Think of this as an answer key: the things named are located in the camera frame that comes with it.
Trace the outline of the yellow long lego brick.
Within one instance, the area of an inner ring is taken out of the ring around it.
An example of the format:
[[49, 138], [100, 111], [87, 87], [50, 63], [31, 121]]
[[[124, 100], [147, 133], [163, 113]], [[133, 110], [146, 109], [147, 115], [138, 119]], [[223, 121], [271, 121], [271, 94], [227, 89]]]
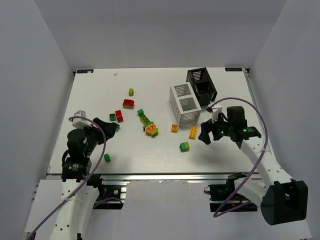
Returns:
[[192, 140], [195, 140], [196, 139], [196, 136], [197, 136], [197, 127], [196, 126], [192, 126], [190, 128], [190, 131], [189, 131], [189, 139], [192, 139]]

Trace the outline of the red lego brick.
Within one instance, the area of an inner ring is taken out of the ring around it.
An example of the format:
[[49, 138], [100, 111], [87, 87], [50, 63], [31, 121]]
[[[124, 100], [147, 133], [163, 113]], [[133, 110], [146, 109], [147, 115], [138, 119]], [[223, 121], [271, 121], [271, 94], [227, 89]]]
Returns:
[[115, 111], [115, 116], [116, 116], [116, 120], [121, 123], [124, 121], [124, 118], [123, 118], [123, 114], [122, 114], [122, 111], [121, 110], [116, 110]]

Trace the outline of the green lime lego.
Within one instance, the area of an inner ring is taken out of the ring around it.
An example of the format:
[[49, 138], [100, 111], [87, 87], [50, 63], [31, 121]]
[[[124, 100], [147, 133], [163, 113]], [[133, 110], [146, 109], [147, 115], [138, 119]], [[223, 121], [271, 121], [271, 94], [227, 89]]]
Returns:
[[187, 152], [187, 151], [190, 150], [190, 145], [189, 145], [189, 143], [187, 141], [186, 142], [182, 142], [179, 145], [179, 149], [180, 149], [181, 152]]

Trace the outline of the lime green lego plate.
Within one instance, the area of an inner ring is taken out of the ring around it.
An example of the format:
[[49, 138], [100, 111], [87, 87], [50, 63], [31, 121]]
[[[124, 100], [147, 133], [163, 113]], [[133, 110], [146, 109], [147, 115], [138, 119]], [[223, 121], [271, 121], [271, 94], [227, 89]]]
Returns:
[[140, 115], [139, 118], [144, 125], [148, 125], [151, 122], [145, 114]]

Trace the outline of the flower lego piece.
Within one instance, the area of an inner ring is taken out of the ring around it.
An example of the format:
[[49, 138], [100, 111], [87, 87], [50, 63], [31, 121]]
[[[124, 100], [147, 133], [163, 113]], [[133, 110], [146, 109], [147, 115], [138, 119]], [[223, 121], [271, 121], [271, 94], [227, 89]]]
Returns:
[[144, 132], [147, 136], [154, 138], [159, 134], [159, 129], [157, 128], [156, 124], [150, 122], [144, 126]]

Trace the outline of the green small lego cube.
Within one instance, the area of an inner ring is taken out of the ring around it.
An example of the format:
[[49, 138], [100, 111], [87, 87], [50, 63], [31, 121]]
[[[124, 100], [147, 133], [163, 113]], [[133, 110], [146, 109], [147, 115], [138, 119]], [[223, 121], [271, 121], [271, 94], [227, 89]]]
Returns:
[[139, 109], [139, 110], [137, 111], [137, 114], [138, 114], [138, 116], [142, 116], [142, 115], [144, 114], [143, 109], [142, 109], [142, 108]]

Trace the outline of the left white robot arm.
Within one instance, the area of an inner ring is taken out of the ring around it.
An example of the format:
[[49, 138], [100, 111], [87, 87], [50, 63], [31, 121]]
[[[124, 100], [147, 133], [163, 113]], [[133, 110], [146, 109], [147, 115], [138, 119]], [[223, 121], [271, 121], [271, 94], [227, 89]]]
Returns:
[[96, 146], [106, 146], [118, 124], [94, 118], [67, 134], [63, 155], [61, 203], [50, 235], [51, 240], [83, 240], [94, 203], [106, 195], [102, 178], [90, 159]]

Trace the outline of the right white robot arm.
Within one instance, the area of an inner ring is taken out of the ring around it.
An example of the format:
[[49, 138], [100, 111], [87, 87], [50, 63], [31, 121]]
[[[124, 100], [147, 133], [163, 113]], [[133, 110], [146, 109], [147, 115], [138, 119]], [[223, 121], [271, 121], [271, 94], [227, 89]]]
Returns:
[[219, 104], [210, 104], [206, 110], [211, 119], [201, 123], [198, 139], [209, 145], [228, 137], [248, 157], [264, 185], [251, 179], [250, 174], [229, 175], [223, 189], [210, 187], [211, 200], [228, 202], [242, 196], [244, 205], [254, 204], [271, 226], [305, 220], [308, 206], [308, 187], [302, 180], [296, 181], [267, 151], [259, 130], [248, 126], [245, 110], [241, 106], [227, 108], [224, 115]]

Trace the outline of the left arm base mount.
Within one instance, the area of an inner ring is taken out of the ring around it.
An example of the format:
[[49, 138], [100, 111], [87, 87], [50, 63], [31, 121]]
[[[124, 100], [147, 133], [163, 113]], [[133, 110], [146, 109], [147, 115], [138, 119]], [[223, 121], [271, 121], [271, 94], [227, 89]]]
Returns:
[[121, 210], [126, 200], [128, 181], [119, 180], [113, 176], [101, 175], [99, 196], [96, 199], [94, 210]]

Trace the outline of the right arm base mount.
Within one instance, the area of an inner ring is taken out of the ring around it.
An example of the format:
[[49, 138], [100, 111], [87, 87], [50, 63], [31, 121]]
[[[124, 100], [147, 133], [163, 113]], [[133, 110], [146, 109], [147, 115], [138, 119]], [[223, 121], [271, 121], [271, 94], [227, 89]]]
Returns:
[[[245, 177], [246, 175], [242, 173], [232, 174], [228, 176], [224, 184], [210, 184], [203, 189], [203, 192], [209, 195], [209, 206], [211, 213], [214, 213], [222, 204], [222, 202], [235, 190], [236, 187], [234, 185], [234, 181], [239, 179], [242, 180]], [[220, 212], [230, 210], [241, 204], [247, 203], [248, 201], [249, 200], [243, 195], [236, 193]]]

